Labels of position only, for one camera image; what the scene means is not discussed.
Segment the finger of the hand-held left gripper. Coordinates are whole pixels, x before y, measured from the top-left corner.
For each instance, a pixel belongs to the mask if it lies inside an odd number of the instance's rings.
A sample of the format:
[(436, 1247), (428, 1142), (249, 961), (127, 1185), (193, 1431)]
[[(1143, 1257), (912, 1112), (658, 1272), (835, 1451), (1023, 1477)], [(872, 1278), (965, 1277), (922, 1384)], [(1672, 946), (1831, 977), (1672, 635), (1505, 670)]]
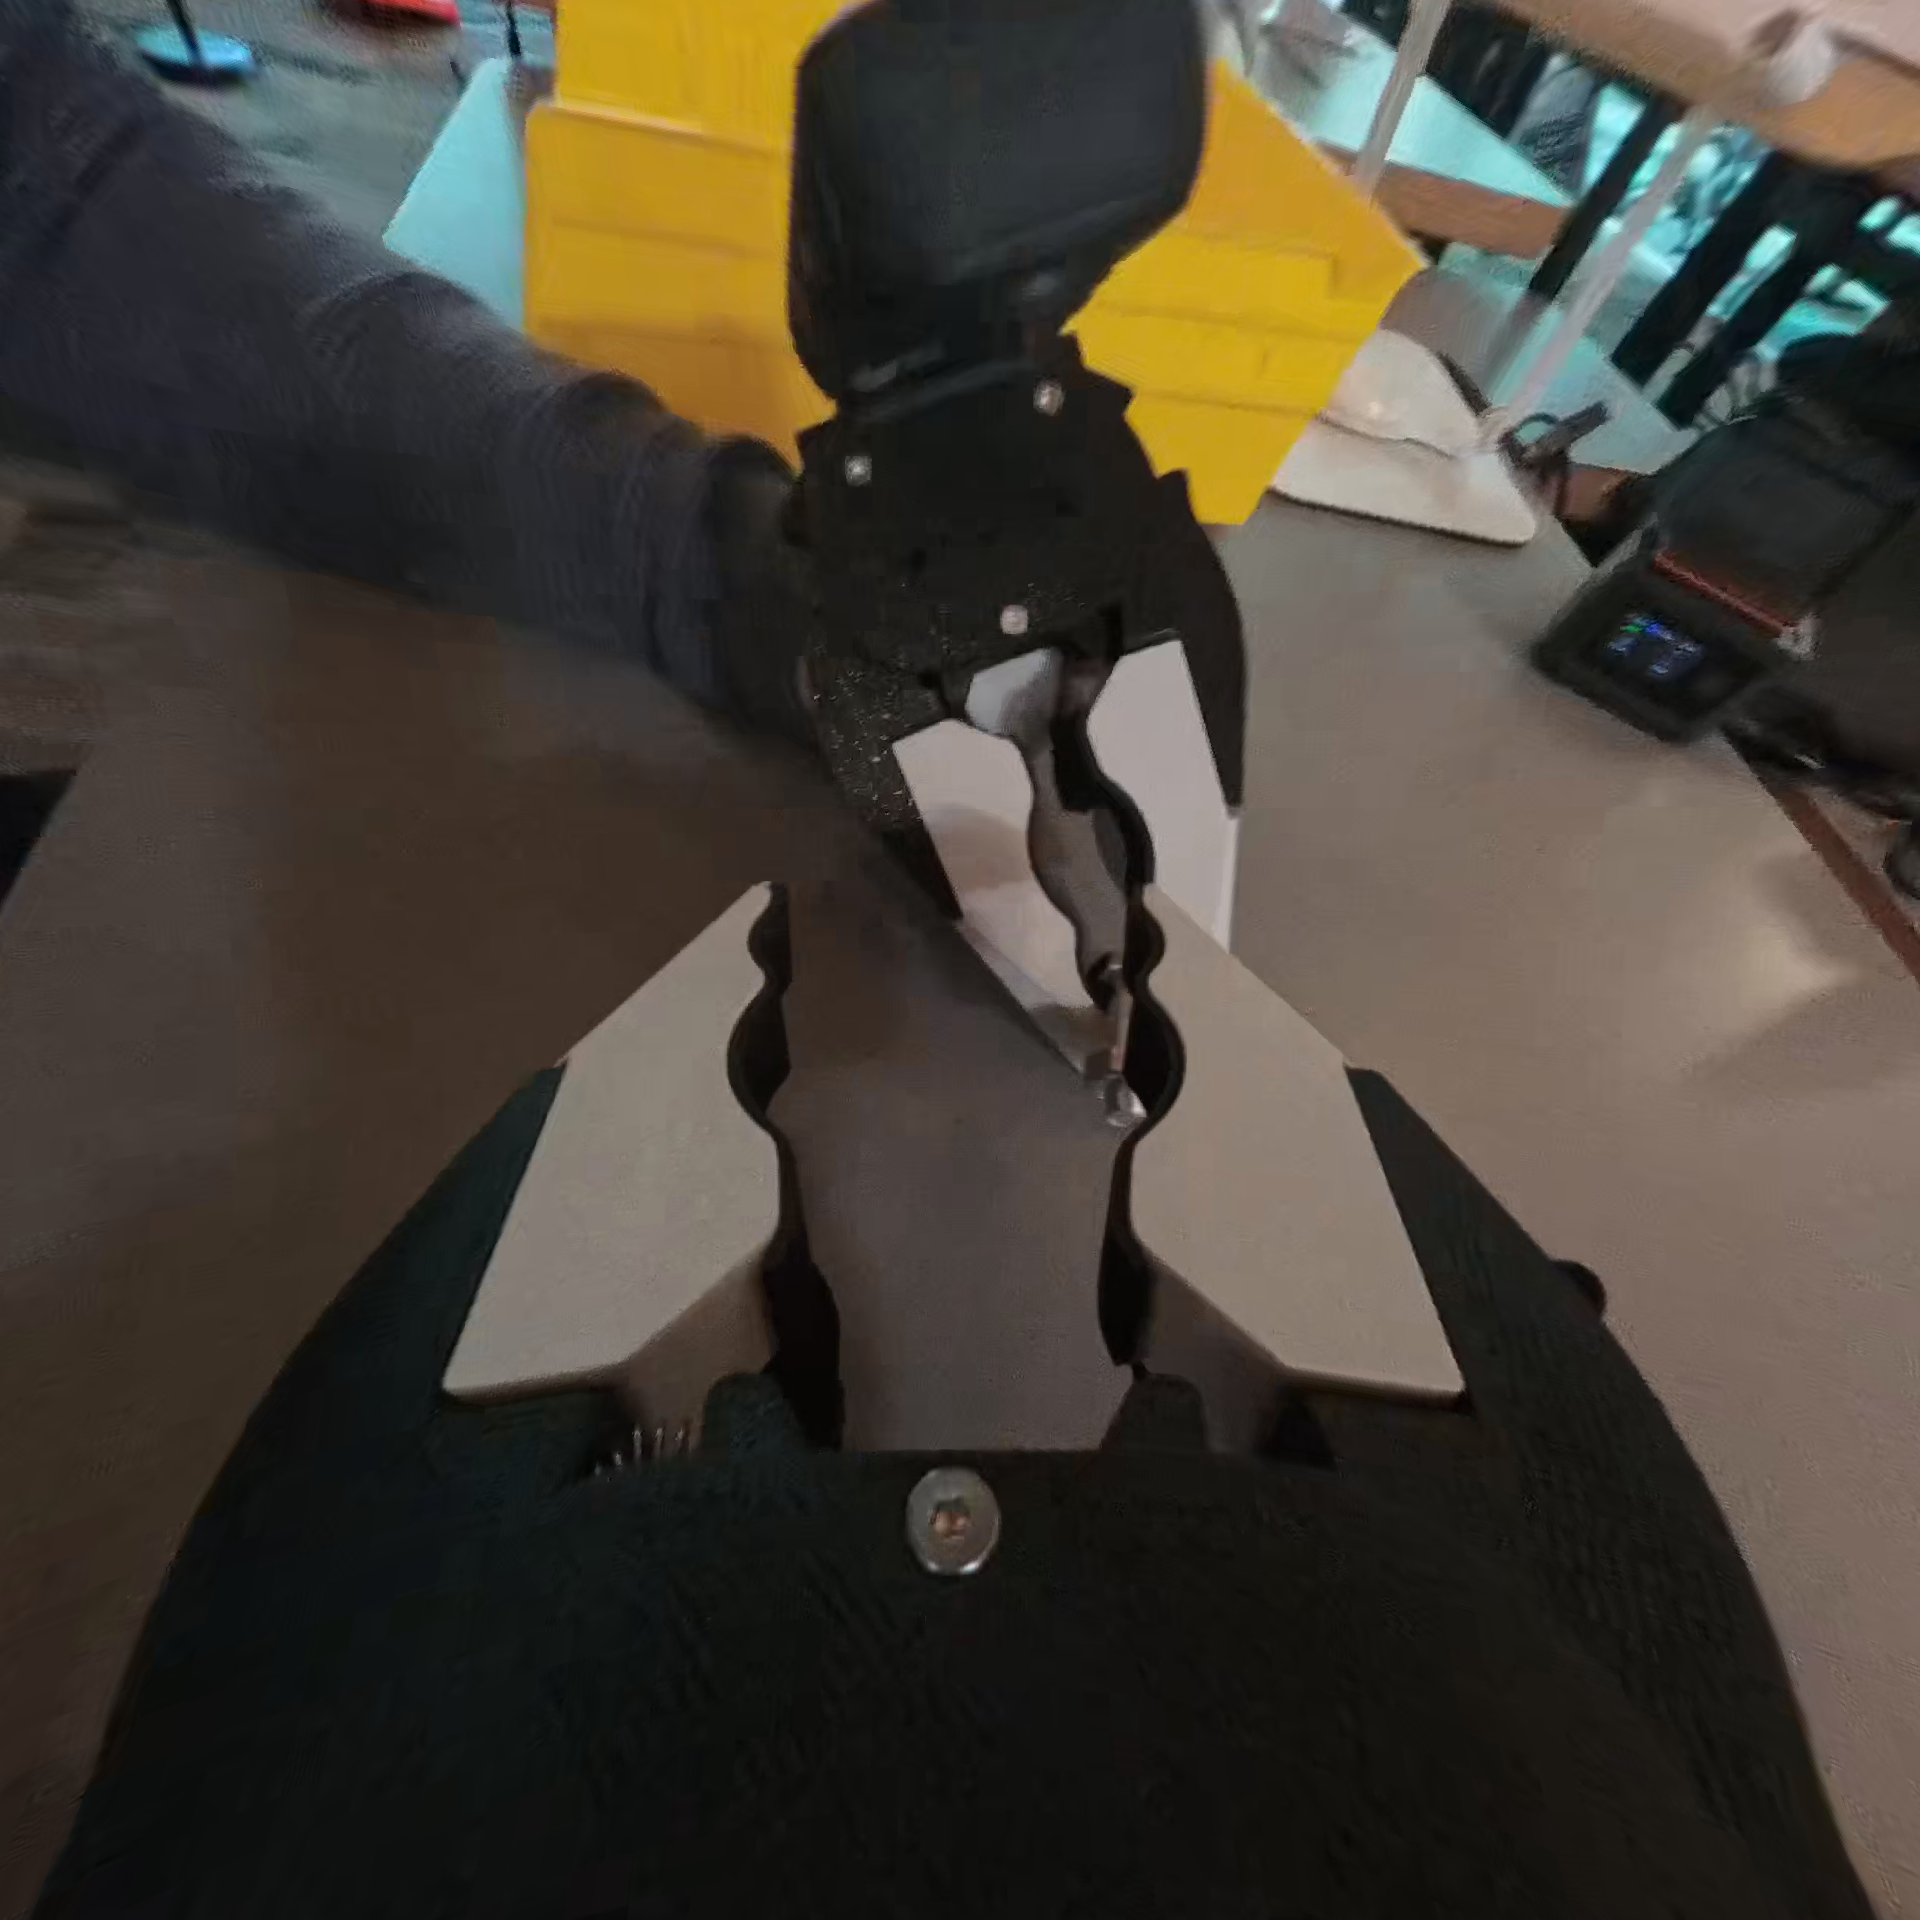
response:
[(955, 926), (995, 984), (1081, 1081), (1093, 1047), (1085, 976), (1055, 976), (1055, 654), (972, 677), (950, 720), (894, 759)]
[(1055, 649), (1055, 976), (1098, 976), (1148, 879), (1225, 942), (1238, 814), (1177, 640), (1107, 664)]

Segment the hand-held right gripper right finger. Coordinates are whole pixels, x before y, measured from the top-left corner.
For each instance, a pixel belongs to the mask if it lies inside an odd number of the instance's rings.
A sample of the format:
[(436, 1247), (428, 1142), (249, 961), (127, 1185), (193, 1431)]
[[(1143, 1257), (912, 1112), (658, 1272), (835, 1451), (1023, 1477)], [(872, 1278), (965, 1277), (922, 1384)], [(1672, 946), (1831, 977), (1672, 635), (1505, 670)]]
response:
[(1132, 1020), (1102, 1236), (1102, 1336), (1208, 1410), (1330, 1390), (1452, 1408), (1464, 1379), (1356, 1079), (1164, 894), (1127, 926)]

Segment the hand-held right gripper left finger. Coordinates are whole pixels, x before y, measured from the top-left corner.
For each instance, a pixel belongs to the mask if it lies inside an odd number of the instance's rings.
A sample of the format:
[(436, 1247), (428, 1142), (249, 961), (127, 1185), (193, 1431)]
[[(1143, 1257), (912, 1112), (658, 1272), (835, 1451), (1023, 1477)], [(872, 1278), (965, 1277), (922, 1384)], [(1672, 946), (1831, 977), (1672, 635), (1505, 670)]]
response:
[(664, 1440), (699, 1435), (717, 1381), (768, 1372), (841, 1445), (841, 1319), (770, 1115), (791, 976), (786, 887), (755, 882), (567, 1050), (449, 1397), (610, 1387)]

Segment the steel hex bolt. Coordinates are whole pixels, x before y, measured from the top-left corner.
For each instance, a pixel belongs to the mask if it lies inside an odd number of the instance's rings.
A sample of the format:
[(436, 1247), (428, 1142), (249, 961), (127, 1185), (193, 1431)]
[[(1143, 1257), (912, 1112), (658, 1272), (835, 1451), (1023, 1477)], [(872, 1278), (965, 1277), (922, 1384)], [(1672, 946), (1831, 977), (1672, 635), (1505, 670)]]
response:
[(1120, 1134), (1130, 1134), (1146, 1108), (1133, 1089), (1132, 1055), (1138, 1025), (1138, 983), (1121, 950), (1096, 956), (1085, 979), (1091, 1001), (1093, 1047), (1087, 1074), (1096, 1084), (1102, 1116)]

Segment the person's left forearm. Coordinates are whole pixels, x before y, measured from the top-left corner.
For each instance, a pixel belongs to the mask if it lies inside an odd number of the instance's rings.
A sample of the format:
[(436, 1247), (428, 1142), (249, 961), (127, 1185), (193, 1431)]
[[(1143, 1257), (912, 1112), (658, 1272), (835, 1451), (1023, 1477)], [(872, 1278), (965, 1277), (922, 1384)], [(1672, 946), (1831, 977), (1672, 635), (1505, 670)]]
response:
[(199, 524), (811, 743), (788, 465), (337, 227), (73, 5), (4, 5), (3, 386)]

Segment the black portable power station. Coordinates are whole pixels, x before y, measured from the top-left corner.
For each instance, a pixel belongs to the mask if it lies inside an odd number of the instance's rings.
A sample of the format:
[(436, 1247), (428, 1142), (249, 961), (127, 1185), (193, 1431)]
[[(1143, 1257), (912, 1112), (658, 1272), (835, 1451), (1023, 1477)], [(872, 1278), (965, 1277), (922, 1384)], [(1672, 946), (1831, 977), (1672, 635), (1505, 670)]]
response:
[(1822, 608), (1913, 511), (1915, 465), (1818, 411), (1741, 417), (1629, 496), (1532, 667), (1664, 743), (1718, 732), (1801, 667)]

